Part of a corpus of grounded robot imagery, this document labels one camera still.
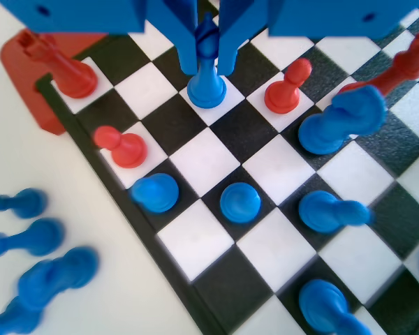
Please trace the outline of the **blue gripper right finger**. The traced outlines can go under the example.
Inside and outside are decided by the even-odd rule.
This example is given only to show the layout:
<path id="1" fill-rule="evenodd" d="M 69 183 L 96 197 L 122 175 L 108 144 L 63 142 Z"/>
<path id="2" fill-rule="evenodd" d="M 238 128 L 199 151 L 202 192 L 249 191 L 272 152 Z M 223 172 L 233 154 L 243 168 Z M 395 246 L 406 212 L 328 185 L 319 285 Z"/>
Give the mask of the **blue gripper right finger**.
<path id="1" fill-rule="evenodd" d="M 221 1 L 218 72 L 230 75 L 238 47 L 263 27 L 271 36 L 382 38 L 415 8 L 419 1 Z"/>

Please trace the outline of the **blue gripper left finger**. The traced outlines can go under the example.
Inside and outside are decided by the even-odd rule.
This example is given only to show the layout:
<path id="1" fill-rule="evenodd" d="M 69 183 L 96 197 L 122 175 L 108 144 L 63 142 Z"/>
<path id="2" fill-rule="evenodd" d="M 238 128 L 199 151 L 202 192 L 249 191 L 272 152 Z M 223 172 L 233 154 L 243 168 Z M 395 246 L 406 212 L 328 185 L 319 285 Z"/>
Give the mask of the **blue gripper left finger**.
<path id="1" fill-rule="evenodd" d="M 198 72 L 196 1 L 2 0 L 0 4 L 38 33 L 142 33 L 149 22 L 176 47 L 183 73 Z"/>

